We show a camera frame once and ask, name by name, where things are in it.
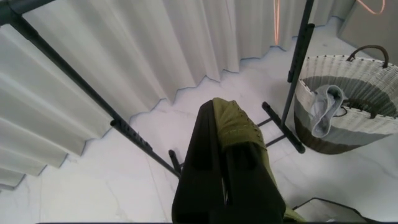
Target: gray stripe on basket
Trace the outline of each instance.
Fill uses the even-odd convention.
[[[388,94],[365,81],[346,77],[314,76],[304,78],[303,82],[311,91],[315,91],[322,85],[336,85],[344,91],[344,94],[348,98],[370,102],[378,110],[378,114],[380,115],[391,117],[398,115],[397,107],[391,101]]]
[[[296,97],[294,100],[294,112],[302,125],[308,130],[311,130],[310,117]],[[322,138],[322,140],[333,144],[364,146],[387,136],[388,134],[368,134],[362,132],[348,131],[346,129],[336,128],[332,126],[330,128],[329,134]]]

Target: black metal clothes rack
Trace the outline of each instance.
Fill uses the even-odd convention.
[[[287,138],[290,143],[296,148],[299,153],[305,152],[305,147],[300,140],[293,134],[293,132],[286,126],[286,118],[289,113],[290,106],[292,104],[294,91],[299,81],[300,72],[304,63],[305,54],[307,53],[308,46],[310,45],[314,24],[309,24],[308,20],[310,18],[311,10],[313,6],[313,0],[307,0],[305,3],[304,13],[300,25],[300,30],[298,32],[297,42],[294,49],[292,64],[290,66],[287,81],[290,84],[289,94],[287,95],[286,104],[284,112],[282,114],[282,119],[279,118],[278,114],[271,108],[267,102],[262,103],[262,109],[267,112],[270,118],[258,124],[258,126],[265,125],[270,121],[273,121],[278,128],[282,131],[283,135],[275,138],[274,140],[266,143],[266,146],[271,146],[278,141]]]
[[[73,82],[75,82],[91,99],[109,114],[113,120],[112,127],[118,130],[123,136],[138,146],[156,162],[180,178],[181,174],[177,169],[170,166],[159,155],[157,155],[148,142],[127,123],[76,71],[65,61],[32,27],[23,17],[24,13],[48,4],[54,0],[2,0],[0,1],[0,26],[10,24],[22,36],[34,44],[45,56],[47,56],[61,71],[63,71]],[[173,152],[173,164],[177,158]]]

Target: curtain fold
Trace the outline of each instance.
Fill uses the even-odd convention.
[[[344,19],[352,4],[315,1],[310,22]],[[197,86],[205,75],[219,81],[223,69],[239,72],[242,58],[262,57],[275,45],[288,49],[304,5],[305,0],[68,0],[24,17],[129,120],[162,98],[173,101],[178,89]],[[59,167],[67,154],[80,155],[86,140],[109,129],[111,118],[11,26],[0,28],[0,96],[3,185],[15,187],[24,174],[39,175],[46,165]]]

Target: hanging garment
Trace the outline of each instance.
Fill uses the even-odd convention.
[[[217,125],[218,140],[222,150],[234,144],[253,142],[261,148],[264,167],[276,185],[274,175],[269,165],[268,152],[261,130],[248,115],[238,106],[236,101],[226,101],[221,98],[213,99],[213,107]],[[298,222],[305,220],[291,208],[286,207],[284,219],[293,219]]]
[[[315,98],[308,114],[314,137],[323,138],[329,134],[331,118],[344,114],[341,105],[345,98],[343,90],[336,85],[323,85],[315,90]]]

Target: basket handle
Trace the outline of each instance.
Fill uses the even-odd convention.
[[[389,61],[389,57],[388,57],[388,53],[386,51],[386,49],[384,47],[381,47],[379,45],[365,45],[363,47],[360,47],[358,49],[356,49],[348,58],[347,61],[352,62],[353,59],[355,59],[355,54],[358,53],[360,50],[363,49],[368,49],[368,48],[374,48],[374,49],[379,49],[381,50],[381,52],[384,55],[384,64],[383,64],[383,68],[387,68],[388,67],[388,61]]]
[[[369,113],[371,114],[371,117],[370,117],[371,119],[374,119],[376,117],[376,115],[379,114],[379,110],[380,110],[380,108],[375,108],[375,106],[372,103],[370,103],[366,100],[348,99],[348,100],[344,100],[343,103],[351,104],[348,106],[350,108],[355,108],[355,105],[358,105],[358,107],[360,107],[361,105],[368,105],[370,107]]]

